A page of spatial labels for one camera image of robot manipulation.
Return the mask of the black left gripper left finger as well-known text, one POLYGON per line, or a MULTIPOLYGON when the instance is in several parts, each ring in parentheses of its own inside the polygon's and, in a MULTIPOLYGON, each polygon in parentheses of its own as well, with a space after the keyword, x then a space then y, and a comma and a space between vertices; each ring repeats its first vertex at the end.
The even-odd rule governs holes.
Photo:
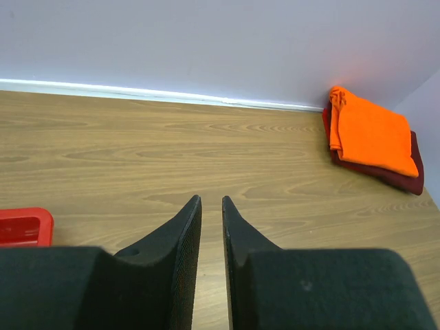
POLYGON ((201 198, 110 254, 100 247, 1 250, 2 329, 189 329, 201 198))

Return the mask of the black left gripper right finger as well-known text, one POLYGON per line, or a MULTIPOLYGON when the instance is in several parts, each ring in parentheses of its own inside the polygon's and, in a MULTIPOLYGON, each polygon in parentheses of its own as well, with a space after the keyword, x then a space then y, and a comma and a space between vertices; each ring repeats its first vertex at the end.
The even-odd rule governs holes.
POLYGON ((231 329, 435 329, 409 264, 379 248, 272 243, 222 200, 231 329))

